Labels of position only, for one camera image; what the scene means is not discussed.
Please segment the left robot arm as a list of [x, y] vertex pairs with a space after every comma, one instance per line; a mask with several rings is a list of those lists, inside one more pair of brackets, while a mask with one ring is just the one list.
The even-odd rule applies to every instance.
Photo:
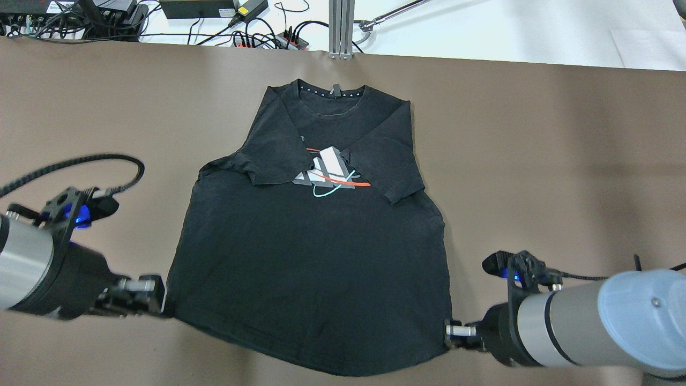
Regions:
[[1, 279], [3, 310], [64, 322], [84, 315], [167, 318], [161, 276], [116, 274], [100, 252], [15, 212], [2, 215]]

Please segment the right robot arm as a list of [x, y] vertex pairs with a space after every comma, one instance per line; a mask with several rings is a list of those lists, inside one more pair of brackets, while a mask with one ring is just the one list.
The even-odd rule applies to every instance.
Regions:
[[548, 293], [513, 286], [482, 320], [447, 320], [450, 348], [509, 367], [632, 367], [684, 382], [684, 274], [627, 271]]

